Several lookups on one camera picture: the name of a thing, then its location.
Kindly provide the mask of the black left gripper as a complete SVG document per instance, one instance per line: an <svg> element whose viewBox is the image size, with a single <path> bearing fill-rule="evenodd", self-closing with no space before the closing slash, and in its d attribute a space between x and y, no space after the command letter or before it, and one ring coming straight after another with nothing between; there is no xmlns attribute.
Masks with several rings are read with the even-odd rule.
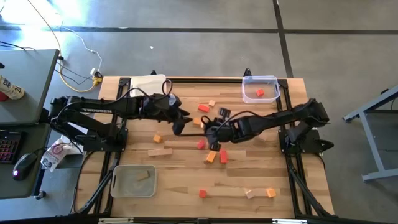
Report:
<svg viewBox="0 0 398 224"><path fill-rule="evenodd" d="M193 121L192 118L183 118L190 113L181 109L181 101L174 94L161 95L155 93L149 97L144 97L142 104L142 117L156 121L172 122L172 131L174 135L181 135L185 124Z"/></svg>

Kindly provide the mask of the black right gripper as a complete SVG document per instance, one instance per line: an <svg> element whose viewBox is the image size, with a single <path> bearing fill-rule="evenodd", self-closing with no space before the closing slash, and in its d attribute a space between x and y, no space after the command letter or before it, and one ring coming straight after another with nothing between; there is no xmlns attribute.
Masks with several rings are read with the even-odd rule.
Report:
<svg viewBox="0 0 398 224"><path fill-rule="evenodd" d="M220 108L218 114L222 118L229 118L231 115L231 110L228 108ZM222 126L221 122L210 121L204 124L204 132L207 141L210 144L211 151L220 151L221 144L219 142L237 143L236 128L231 122L228 122Z"/></svg>

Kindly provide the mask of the long natural wooden block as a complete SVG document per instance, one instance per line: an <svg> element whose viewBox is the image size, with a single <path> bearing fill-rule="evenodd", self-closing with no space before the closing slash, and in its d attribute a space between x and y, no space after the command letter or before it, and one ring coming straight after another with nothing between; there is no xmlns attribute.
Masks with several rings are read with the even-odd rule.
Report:
<svg viewBox="0 0 398 224"><path fill-rule="evenodd" d="M172 149L171 148L167 148L167 149L153 149L153 150L148 150L148 156L150 157L157 157L157 156L167 156L167 155L171 155Z"/></svg>

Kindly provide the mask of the white plastic bin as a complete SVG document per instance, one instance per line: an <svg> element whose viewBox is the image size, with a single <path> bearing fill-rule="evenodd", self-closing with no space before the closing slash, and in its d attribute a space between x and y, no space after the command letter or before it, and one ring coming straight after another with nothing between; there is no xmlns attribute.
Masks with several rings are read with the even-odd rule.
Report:
<svg viewBox="0 0 398 224"><path fill-rule="evenodd" d="M138 88L146 92L148 95L162 93L162 84L164 81L166 81L166 76L163 74L134 76L131 78L130 84L130 88L134 88L134 90L130 91L130 97L144 96Z"/></svg>

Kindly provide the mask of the clear plastic bin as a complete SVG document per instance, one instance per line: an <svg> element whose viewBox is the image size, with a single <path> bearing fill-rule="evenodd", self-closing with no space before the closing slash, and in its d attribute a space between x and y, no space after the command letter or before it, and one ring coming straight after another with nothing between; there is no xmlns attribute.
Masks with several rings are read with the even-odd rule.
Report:
<svg viewBox="0 0 398 224"><path fill-rule="evenodd" d="M273 103L280 96L278 79L275 76L251 76L242 79L242 99L247 104ZM264 90L264 95L258 97L256 91Z"/></svg>

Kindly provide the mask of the grey translucent plastic bin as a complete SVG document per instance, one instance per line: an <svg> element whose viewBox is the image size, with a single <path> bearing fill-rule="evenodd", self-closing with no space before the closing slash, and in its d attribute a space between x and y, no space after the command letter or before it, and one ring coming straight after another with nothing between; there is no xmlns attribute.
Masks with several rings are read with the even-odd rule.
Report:
<svg viewBox="0 0 398 224"><path fill-rule="evenodd" d="M150 177L136 180L136 174L149 171ZM114 198L145 198L155 195L157 169L153 165L118 165L114 168L111 182L111 196Z"/></svg>

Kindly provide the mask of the black front bar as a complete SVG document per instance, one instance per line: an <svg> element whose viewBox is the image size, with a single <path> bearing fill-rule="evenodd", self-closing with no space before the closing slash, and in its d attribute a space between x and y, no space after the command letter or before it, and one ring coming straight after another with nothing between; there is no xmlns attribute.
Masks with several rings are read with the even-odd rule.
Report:
<svg viewBox="0 0 398 224"><path fill-rule="evenodd" d="M19 220L0 221L0 224L98 224L100 218L109 217L104 214L67 215L55 217L27 218ZM162 217L129 217L133 223L127 224L272 224L273 218L162 218ZM336 217L300 217L308 224L391 224L384 222L370 222Z"/></svg>

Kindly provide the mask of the white printed bag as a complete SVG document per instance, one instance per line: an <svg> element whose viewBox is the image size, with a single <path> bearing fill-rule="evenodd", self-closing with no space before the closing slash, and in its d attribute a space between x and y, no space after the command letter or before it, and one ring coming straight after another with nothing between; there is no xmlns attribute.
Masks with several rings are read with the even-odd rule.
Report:
<svg viewBox="0 0 398 224"><path fill-rule="evenodd" d="M72 143L69 139L60 138L45 150L40 163L44 169L53 172L66 156L82 153L81 145Z"/></svg>

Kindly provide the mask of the grey desk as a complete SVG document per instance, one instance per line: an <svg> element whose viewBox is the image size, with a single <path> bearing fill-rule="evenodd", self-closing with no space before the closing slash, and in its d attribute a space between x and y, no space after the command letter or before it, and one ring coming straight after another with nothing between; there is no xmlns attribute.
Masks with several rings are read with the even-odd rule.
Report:
<svg viewBox="0 0 398 224"><path fill-rule="evenodd" d="M0 50L0 75L25 91L19 100L0 102L0 126L39 121L58 56L57 49Z"/></svg>

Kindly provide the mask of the black computer mouse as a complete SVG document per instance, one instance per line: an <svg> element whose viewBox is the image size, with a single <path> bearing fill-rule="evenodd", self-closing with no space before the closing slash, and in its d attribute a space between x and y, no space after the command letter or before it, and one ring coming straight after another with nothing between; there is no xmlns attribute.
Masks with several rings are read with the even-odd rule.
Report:
<svg viewBox="0 0 398 224"><path fill-rule="evenodd" d="M29 175L36 163L37 155L34 152L24 154L15 164L12 171L12 178L15 181L22 181Z"/></svg>

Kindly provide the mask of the white printed bottle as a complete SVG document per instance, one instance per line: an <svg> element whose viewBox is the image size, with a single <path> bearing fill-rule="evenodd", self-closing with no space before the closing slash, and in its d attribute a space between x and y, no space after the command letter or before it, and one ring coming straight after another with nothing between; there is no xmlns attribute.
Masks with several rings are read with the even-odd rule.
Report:
<svg viewBox="0 0 398 224"><path fill-rule="evenodd" d="M23 88L11 83L7 78L0 75L0 91L12 100L21 99L25 95Z"/></svg>

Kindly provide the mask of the black keyboard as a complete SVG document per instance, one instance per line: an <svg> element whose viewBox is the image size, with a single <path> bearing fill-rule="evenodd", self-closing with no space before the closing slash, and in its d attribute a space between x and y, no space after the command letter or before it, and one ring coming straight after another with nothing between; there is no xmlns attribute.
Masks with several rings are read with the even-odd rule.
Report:
<svg viewBox="0 0 398 224"><path fill-rule="evenodd" d="M0 164L16 163L21 139L21 132L0 130Z"/></svg>

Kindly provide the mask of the dark desk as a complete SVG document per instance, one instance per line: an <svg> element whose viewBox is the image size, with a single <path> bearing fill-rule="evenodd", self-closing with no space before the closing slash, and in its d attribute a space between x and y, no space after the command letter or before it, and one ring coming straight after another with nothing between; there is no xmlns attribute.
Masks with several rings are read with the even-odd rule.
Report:
<svg viewBox="0 0 398 224"><path fill-rule="evenodd" d="M41 189L44 170L40 159L47 148L50 126L35 124L32 126L0 127L0 130L16 131L22 133L20 151L16 162L27 153L37 155L36 163L27 178L15 181L12 172L15 164L0 164L0 199L34 197L37 200L44 198L47 193Z"/></svg>

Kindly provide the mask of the black aluminium back rail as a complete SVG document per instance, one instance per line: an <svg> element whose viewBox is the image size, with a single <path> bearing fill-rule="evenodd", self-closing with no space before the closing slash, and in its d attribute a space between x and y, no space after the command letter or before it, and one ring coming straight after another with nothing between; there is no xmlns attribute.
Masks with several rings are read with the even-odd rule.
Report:
<svg viewBox="0 0 398 224"><path fill-rule="evenodd" d="M173 83L242 83L242 78L169 78Z"/></svg>

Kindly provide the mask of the black aluminium frame rails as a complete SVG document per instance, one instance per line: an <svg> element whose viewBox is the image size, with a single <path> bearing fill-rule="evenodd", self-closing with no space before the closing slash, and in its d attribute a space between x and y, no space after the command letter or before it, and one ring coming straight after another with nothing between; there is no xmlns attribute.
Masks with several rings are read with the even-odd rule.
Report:
<svg viewBox="0 0 398 224"><path fill-rule="evenodd" d="M116 98L119 98L119 97L123 98L124 97L124 96L122 96L123 89L124 89L124 87L127 87L127 89L129 89L130 84L131 84L131 78L120 78ZM111 158L112 152L104 152L101 174L99 177L100 182L99 182L97 189L94 191L92 197L90 197L89 200L79 210L77 210L75 208L81 173L82 173L84 165L86 164L87 160L91 157L91 155L93 153L94 153L94 151L89 152L83 158L83 162L82 162L80 170L79 170L76 186L75 186L74 192L73 192L73 200L72 200L72 205L71 205L69 215L72 215L74 213L88 214L88 212L91 210L92 207L94 207L94 210L93 210L94 213L99 213L99 211L100 211L102 198L103 198L103 192L104 192L104 189L106 188L106 185L108 184L109 180L111 179L111 175L112 175L112 171L108 170L109 160Z"/></svg>
<svg viewBox="0 0 398 224"><path fill-rule="evenodd" d="M318 155L334 144L320 139L316 130L329 122L323 105L311 98L308 102L292 106L287 80L278 81L282 88L288 112L297 112L301 118L292 118L280 125L278 132L280 151L285 158L294 217L332 217L323 208L307 186L302 154Z"/></svg>

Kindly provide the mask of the silver bracket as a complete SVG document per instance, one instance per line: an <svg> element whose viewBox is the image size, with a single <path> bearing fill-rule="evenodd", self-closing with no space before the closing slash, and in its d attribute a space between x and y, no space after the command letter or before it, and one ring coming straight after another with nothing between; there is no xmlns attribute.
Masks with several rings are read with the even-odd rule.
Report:
<svg viewBox="0 0 398 224"><path fill-rule="evenodd" d="M129 217L121 217L121 218L100 218L98 220L98 224L127 224L133 223L134 219Z"/></svg>
<svg viewBox="0 0 398 224"><path fill-rule="evenodd" d="M308 224L306 220L273 218L272 224Z"/></svg>

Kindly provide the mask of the grey-blue metal table frame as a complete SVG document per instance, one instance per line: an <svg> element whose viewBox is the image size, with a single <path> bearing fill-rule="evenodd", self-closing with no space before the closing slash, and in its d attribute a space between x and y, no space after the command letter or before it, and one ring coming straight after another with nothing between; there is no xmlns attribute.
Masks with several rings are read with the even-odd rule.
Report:
<svg viewBox="0 0 398 224"><path fill-rule="evenodd" d="M377 98L363 104L359 108L343 116L346 123L358 118L363 125L366 138L371 148L377 171L362 176L364 182L389 177L398 177L398 168L384 167L381 149L398 152L398 110L392 108L382 110L381 107L390 103L398 104L398 85L384 90Z"/></svg>

